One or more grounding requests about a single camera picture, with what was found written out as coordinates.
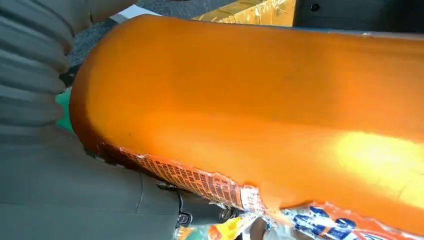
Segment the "gray carpet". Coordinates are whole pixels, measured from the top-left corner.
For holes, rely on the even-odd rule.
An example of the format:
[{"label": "gray carpet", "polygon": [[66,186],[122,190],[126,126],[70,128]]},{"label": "gray carpet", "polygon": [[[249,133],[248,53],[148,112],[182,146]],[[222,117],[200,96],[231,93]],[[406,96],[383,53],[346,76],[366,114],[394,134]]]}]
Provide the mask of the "gray carpet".
[{"label": "gray carpet", "polygon": [[[139,0],[138,5],[160,15],[191,19],[234,1],[235,0]],[[81,64],[88,52],[115,25],[116,23],[109,19],[80,32],[75,38],[74,49],[69,54],[70,65],[76,66]]]}]

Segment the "plastic wrapper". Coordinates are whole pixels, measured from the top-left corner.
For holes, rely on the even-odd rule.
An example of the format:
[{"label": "plastic wrapper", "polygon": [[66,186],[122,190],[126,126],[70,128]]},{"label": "plastic wrapper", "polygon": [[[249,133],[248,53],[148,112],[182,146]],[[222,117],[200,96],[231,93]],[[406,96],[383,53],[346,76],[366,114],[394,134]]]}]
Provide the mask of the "plastic wrapper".
[{"label": "plastic wrapper", "polygon": [[232,24],[293,25],[296,0],[236,1],[193,19]]}]

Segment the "gold foil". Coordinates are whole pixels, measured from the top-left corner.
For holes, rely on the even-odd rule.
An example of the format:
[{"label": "gold foil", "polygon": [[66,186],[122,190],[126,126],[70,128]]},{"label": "gold foil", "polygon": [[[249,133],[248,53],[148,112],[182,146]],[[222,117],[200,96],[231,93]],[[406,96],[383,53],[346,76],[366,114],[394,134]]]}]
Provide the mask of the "gold foil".
[{"label": "gold foil", "polygon": [[194,17],[194,20],[291,27],[296,0],[239,0]]}]

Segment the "orange cylindrical object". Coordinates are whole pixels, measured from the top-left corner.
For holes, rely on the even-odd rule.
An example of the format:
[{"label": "orange cylindrical object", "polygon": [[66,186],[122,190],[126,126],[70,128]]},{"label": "orange cylindrical object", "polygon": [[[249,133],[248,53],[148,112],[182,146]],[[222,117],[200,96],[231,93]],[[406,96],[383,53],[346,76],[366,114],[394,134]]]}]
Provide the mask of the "orange cylindrical object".
[{"label": "orange cylindrical object", "polygon": [[90,53],[72,127],[424,236],[424,41],[141,16]]}]

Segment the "printed label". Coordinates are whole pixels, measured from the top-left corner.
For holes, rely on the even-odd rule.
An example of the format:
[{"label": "printed label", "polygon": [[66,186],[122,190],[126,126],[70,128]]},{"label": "printed label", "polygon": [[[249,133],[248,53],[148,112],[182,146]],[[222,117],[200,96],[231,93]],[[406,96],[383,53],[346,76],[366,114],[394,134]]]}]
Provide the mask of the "printed label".
[{"label": "printed label", "polygon": [[192,166],[166,160],[152,155],[137,155],[127,149],[114,152],[114,157],[127,158],[137,163],[152,175],[179,188],[193,192],[211,201],[242,208],[240,187],[228,177],[219,173],[208,173]]}]

